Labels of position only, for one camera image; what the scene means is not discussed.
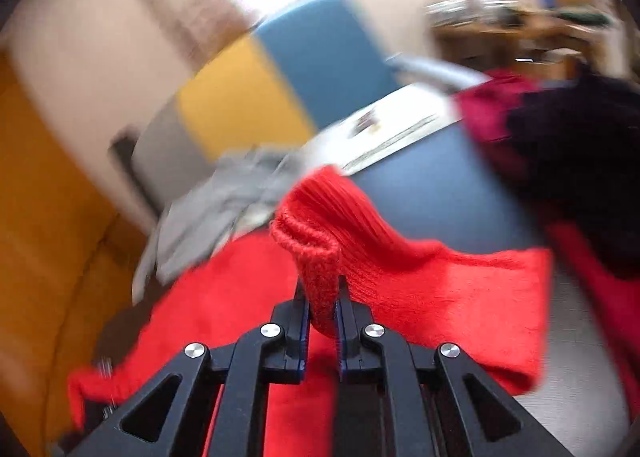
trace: red knit fabric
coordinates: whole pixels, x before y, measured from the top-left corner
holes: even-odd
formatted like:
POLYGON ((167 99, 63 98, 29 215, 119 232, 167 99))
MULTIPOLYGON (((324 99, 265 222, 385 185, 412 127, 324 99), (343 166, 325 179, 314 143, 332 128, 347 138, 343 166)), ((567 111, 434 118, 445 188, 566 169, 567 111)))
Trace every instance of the red knit fabric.
MULTIPOLYGON (((265 233, 250 234, 179 278, 110 379, 93 369, 73 373, 76 424, 83 398, 121 403, 186 344, 227 344, 268 321, 273 305, 292 296, 298 273, 325 334, 334 332, 337 276, 345 274, 353 299, 409 341, 461 344, 512 393, 540 377, 547 250, 464 255, 437 241, 407 241, 328 167, 292 190, 271 231, 286 250, 265 233)), ((304 383, 270 391, 265 455, 330 455, 336 368, 334 340, 312 329, 304 383)))
MULTIPOLYGON (((456 101, 473 140, 500 174, 519 185, 526 179, 526 163, 510 147, 505 121, 520 103, 518 92, 530 92, 532 84, 508 71, 492 75, 494 80, 458 93, 456 101)), ((540 208, 540 217, 549 239, 572 266, 590 298, 634 419, 640 415, 640 275, 629 280, 615 277, 574 223, 558 218, 558 213, 549 212, 546 206, 540 208)))

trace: gray cloth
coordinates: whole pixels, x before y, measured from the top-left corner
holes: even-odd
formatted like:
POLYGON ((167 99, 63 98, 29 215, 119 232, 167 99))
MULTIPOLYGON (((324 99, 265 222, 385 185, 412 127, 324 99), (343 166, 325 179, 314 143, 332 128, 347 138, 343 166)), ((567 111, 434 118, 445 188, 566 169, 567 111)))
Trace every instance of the gray cloth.
POLYGON ((165 285, 229 239, 264 225, 300 177, 296 153, 259 149, 223 155, 208 180, 165 209, 134 275, 133 303, 144 296, 154 269, 165 285))

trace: orange wooden surface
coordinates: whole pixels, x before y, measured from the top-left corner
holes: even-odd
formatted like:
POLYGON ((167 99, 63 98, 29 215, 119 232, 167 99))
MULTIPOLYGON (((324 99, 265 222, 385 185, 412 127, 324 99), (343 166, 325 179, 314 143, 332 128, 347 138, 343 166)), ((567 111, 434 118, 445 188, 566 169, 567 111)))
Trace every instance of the orange wooden surface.
POLYGON ((68 426, 63 373, 88 362, 104 321, 129 302, 132 269, 104 240, 116 211, 41 122, 2 54, 0 172, 0 410, 39 457, 68 426))

